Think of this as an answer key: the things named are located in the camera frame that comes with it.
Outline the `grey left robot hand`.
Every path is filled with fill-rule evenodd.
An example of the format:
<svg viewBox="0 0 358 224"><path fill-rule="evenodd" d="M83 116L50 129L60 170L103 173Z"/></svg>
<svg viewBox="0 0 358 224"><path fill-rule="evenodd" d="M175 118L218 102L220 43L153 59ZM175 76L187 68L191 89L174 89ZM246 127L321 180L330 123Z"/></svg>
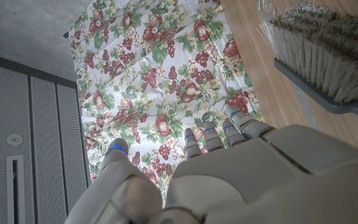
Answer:
<svg viewBox="0 0 358 224"><path fill-rule="evenodd" d="M358 149L306 126L276 129L227 107L219 138L206 123L202 154L185 130L186 159L167 194L108 148L67 223L358 223Z"/></svg>

